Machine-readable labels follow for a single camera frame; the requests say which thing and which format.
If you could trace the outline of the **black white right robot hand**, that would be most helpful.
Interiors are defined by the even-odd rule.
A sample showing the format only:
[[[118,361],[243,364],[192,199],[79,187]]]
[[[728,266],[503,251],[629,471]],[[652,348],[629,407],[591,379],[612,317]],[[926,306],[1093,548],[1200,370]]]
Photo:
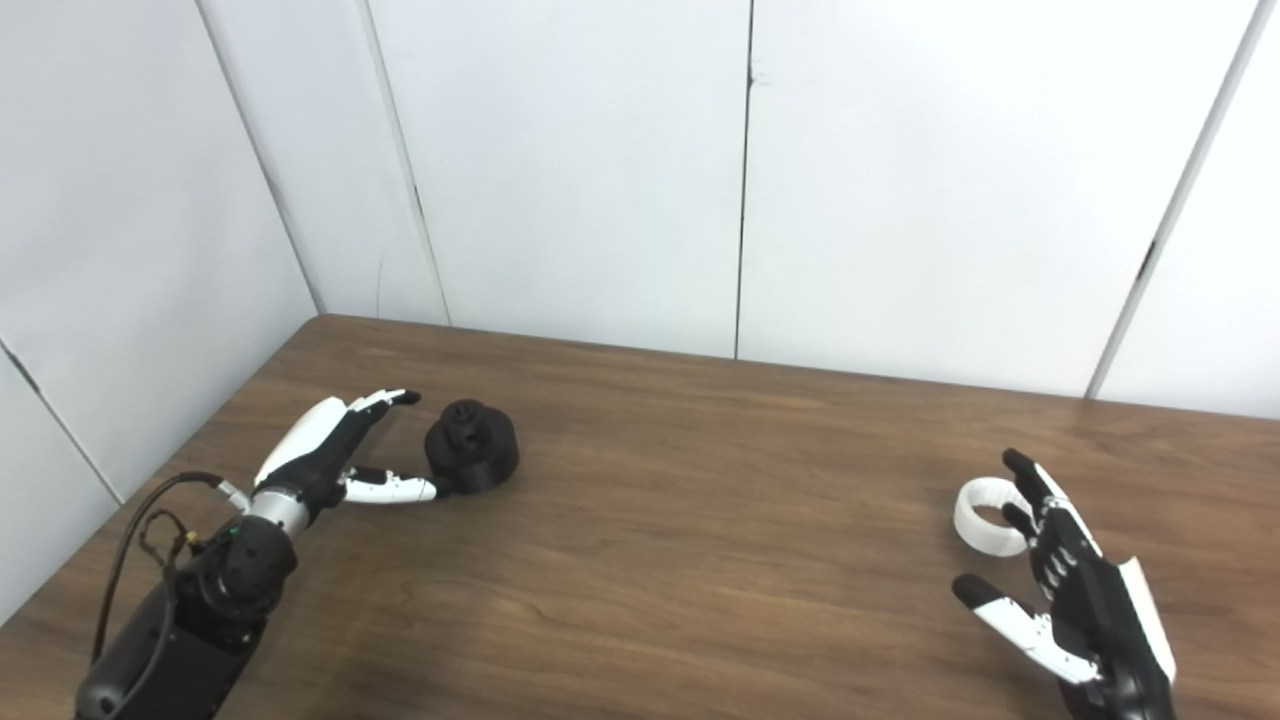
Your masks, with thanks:
[[[1007,448],[1011,479],[979,477],[957,495],[956,533],[995,557],[1028,553],[1041,612],[987,579],[954,579],[955,597],[1052,674],[1074,719],[1172,719],[1178,675],[1162,618],[1138,559],[1114,562],[1061,486]]]

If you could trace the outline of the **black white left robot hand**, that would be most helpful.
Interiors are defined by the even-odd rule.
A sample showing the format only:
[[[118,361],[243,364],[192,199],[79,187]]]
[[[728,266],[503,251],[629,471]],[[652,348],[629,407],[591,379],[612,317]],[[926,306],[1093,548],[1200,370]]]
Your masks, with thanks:
[[[412,389],[379,389],[349,404],[338,397],[315,404],[268,455],[244,514],[296,537],[321,511],[343,502],[430,503],[451,497],[448,480],[353,464],[357,448],[392,407],[420,400]]]

